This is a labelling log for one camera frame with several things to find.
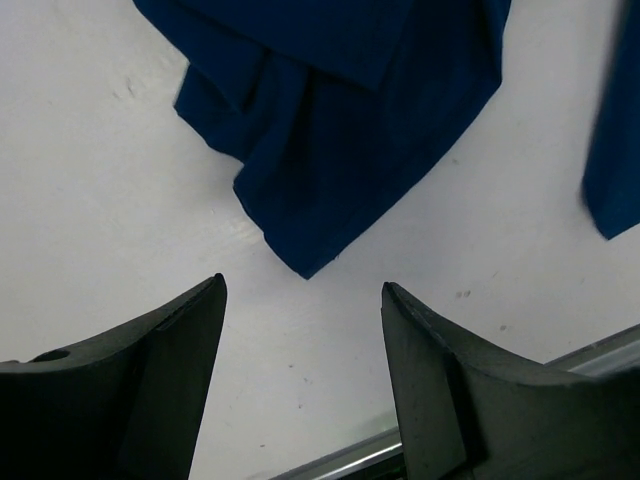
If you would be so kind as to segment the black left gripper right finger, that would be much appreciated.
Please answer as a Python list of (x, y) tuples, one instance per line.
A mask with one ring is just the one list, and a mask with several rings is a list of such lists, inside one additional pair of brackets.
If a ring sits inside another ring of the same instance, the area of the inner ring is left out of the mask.
[(382, 327), (412, 479), (635, 479), (639, 371), (586, 376), (511, 353), (395, 283)]

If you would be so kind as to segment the dark blue t shirt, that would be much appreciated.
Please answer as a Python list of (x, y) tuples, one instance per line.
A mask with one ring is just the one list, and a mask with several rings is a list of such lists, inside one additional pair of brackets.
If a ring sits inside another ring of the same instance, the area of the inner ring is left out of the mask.
[(176, 113), (314, 276), (419, 182), (502, 82), (507, 1), (140, 1), (187, 59)]

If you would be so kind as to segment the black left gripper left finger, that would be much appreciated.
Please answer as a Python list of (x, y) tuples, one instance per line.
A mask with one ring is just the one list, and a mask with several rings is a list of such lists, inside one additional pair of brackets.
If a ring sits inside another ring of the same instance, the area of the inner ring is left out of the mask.
[(169, 303), (1, 365), (5, 479), (185, 479), (222, 333), (215, 275)]

